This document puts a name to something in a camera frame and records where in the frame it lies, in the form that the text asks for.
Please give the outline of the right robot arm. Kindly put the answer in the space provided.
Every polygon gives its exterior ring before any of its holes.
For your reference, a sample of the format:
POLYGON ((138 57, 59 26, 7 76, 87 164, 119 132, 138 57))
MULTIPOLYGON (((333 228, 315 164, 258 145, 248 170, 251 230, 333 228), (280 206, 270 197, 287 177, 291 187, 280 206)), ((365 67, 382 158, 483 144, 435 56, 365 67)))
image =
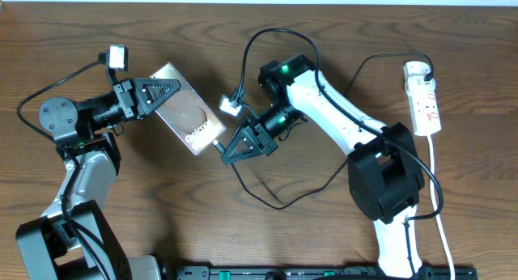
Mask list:
POLYGON ((259 117, 242 120, 220 148, 223 163, 270 155, 282 133, 309 117, 346 156, 350 195, 374 223, 381 271, 413 277, 422 266, 414 220, 424 178, 410 131, 400 123, 388 127, 356 108, 303 54, 264 65, 258 82, 272 104, 259 117))

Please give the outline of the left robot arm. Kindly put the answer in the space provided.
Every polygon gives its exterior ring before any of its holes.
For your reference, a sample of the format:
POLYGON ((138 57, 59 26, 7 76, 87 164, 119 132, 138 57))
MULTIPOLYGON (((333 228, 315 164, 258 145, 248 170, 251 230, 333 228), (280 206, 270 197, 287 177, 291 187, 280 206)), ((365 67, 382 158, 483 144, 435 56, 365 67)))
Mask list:
POLYGON ((19 226, 16 242, 31 279, 174 279, 154 254, 126 256, 104 217, 121 154, 112 132, 151 115, 178 93, 176 79, 132 78, 82 102, 53 97, 40 107, 40 124, 66 166, 66 177, 43 214, 19 226))

